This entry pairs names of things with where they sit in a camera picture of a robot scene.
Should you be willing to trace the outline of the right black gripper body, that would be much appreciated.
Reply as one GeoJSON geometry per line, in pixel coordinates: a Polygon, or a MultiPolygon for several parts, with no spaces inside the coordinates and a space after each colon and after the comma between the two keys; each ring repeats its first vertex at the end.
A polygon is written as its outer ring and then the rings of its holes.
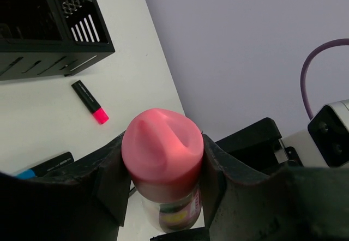
{"type": "Polygon", "coordinates": [[[285,147],[275,121],[269,117],[216,141],[216,144],[264,174],[273,174],[284,166],[303,166],[296,150],[285,147]]]}

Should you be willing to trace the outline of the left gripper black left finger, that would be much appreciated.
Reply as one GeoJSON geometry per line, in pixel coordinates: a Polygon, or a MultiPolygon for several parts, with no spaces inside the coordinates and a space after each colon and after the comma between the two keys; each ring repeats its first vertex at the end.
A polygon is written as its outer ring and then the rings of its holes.
{"type": "Polygon", "coordinates": [[[43,177],[1,174],[1,240],[116,240],[130,188],[122,139],[43,177]]]}

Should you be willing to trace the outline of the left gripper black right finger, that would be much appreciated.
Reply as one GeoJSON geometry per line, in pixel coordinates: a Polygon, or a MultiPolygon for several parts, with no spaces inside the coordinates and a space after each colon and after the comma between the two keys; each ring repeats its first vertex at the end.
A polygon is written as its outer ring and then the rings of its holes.
{"type": "Polygon", "coordinates": [[[286,166],[267,176],[203,140],[211,240],[348,240],[348,169],[286,166]]]}

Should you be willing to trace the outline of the pink capped black highlighter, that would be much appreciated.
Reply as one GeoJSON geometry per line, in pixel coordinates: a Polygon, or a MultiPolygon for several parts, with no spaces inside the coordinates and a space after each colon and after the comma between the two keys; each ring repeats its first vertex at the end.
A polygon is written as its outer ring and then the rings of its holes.
{"type": "Polygon", "coordinates": [[[109,116],[104,111],[104,109],[97,102],[95,97],[91,94],[91,92],[87,89],[87,87],[83,84],[81,80],[74,82],[71,87],[83,102],[85,107],[94,117],[94,119],[100,124],[103,125],[109,120],[109,116]]]}

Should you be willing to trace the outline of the pink capped tube of clips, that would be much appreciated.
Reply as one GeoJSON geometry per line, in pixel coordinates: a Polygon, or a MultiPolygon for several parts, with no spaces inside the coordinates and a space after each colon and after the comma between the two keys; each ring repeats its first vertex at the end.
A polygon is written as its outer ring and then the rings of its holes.
{"type": "Polygon", "coordinates": [[[191,228],[201,212],[201,130],[188,117],[153,108],[128,125],[121,154],[150,223],[165,233],[191,228]]]}

